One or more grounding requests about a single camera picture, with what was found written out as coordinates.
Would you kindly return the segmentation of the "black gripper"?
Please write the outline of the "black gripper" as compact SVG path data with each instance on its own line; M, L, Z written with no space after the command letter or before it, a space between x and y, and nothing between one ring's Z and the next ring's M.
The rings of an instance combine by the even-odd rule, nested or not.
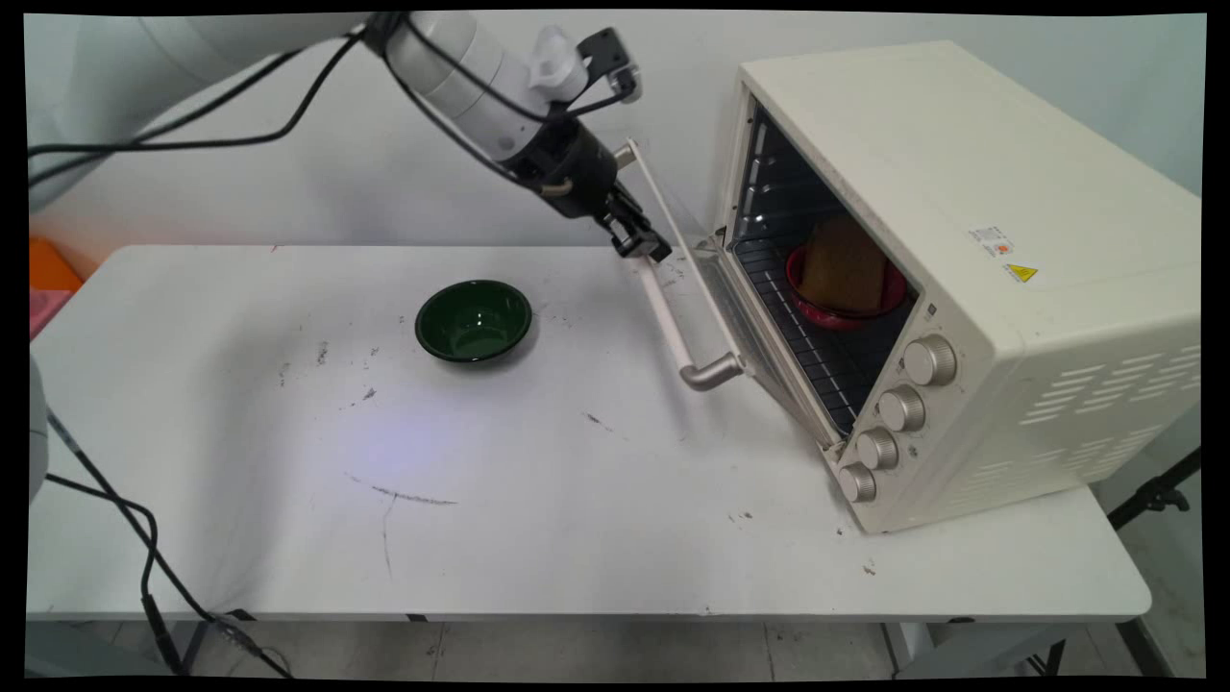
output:
M614 154L579 120L545 124L520 152L506 159L506 170L524 183L546 188L542 200L562 216L599 220L620 258L659 264L672 254L672 245L640 203L616 183Z

